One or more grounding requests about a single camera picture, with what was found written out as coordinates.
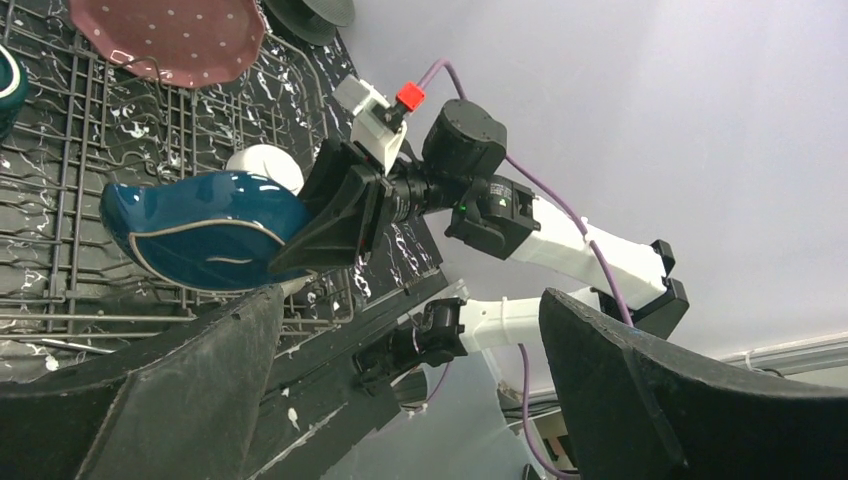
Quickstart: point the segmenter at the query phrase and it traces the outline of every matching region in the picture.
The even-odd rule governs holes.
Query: red connector
[[[414,112],[424,102],[426,96],[424,90],[418,87],[418,85],[409,82],[400,89],[395,99],[398,103],[406,107],[407,110]]]

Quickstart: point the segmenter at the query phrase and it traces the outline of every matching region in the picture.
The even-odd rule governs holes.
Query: black marble countertop
[[[308,175],[320,138],[324,134],[346,136],[350,129],[349,115],[329,95],[345,76],[356,73],[338,38],[329,46],[315,47],[276,32],[294,48],[266,39],[259,61],[264,64],[258,65],[256,73],[202,94],[172,88],[157,92],[150,90],[156,87],[149,83],[143,85],[147,90],[135,91],[131,81],[124,90],[113,87],[107,94],[102,85],[114,82],[112,76],[117,77],[117,84],[123,84],[129,74],[110,71],[102,60],[89,60],[96,56],[70,23],[61,20],[66,13],[62,0],[0,1],[5,42],[31,54],[32,58],[22,60],[36,84],[30,92],[33,116],[22,113],[19,127],[23,128],[17,128],[4,143],[0,156],[0,243],[5,249],[0,249],[0,381],[29,381],[128,342],[124,338],[92,338],[95,334],[132,334],[142,323],[167,328],[169,321],[189,320],[225,301],[155,285],[116,253],[97,218],[97,192],[104,181],[173,181],[175,176],[220,168],[220,159],[234,149],[269,141],[284,145]],[[45,26],[46,33],[40,35],[48,43],[32,43],[21,33]],[[58,54],[45,53],[54,47]],[[62,49],[70,53],[65,55]],[[69,85],[68,78],[77,80]],[[77,90],[71,104],[79,111],[67,134],[62,122],[68,107],[63,112],[62,105],[71,95],[61,92],[70,91],[74,82]],[[101,94],[106,100],[91,102],[90,109],[89,102],[80,100]],[[109,95],[122,97],[110,104]],[[82,112],[83,103],[87,115]],[[154,113],[160,113],[156,108],[178,113],[166,113],[171,122],[163,123],[161,118],[156,120]],[[221,121],[216,116],[220,112],[236,115],[245,125],[243,130],[234,134],[236,122],[226,115]],[[154,121],[146,124],[151,118]],[[198,142],[196,151],[188,152],[189,139],[184,136],[188,127],[175,126],[183,125],[181,122],[196,125],[192,130],[193,140]],[[87,167],[80,157],[87,158]],[[138,165],[130,168],[135,160]],[[81,199],[74,193],[78,191],[83,192]],[[441,263],[422,220],[392,225],[383,236],[367,264],[339,273],[349,276],[351,290],[366,305],[415,282]],[[321,303],[322,292],[335,295],[328,290],[331,288],[325,284],[323,290],[309,292],[304,299],[306,310],[298,315],[308,319],[310,306],[312,316],[318,315],[314,306]],[[78,348],[53,348],[38,336],[52,318],[57,320],[50,325],[59,327],[54,331],[62,331],[65,322],[60,319],[66,317],[55,315],[74,319],[75,326],[67,325],[67,330],[81,334],[70,340]],[[139,320],[101,322],[101,315],[135,315]],[[167,321],[151,320],[159,317],[167,317]],[[303,325],[292,324],[289,346],[308,338],[309,332],[296,331],[298,328]],[[9,334],[25,338],[13,340]]]

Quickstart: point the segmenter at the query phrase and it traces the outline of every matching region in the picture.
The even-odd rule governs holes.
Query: wire rack
[[[238,80],[189,91],[105,61],[61,14],[15,0],[0,1],[0,12],[3,43],[31,84],[0,152],[0,341],[110,353],[234,298],[135,265],[100,225],[100,192],[107,182],[220,170],[259,143],[288,151],[308,173],[327,135],[308,57],[268,34]],[[155,59],[133,62],[158,75]],[[311,283],[286,300],[281,348],[349,322],[353,308],[349,272]]]

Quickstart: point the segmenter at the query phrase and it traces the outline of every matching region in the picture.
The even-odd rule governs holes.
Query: white bowl
[[[253,145],[236,152],[226,170],[250,172],[279,183],[297,195],[303,188],[303,172],[291,155],[273,145]]]

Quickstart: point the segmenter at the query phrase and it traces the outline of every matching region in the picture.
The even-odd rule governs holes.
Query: polka dot plate
[[[265,34],[256,0],[68,3],[71,21],[100,55],[183,88],[237,79],[256,61]]]

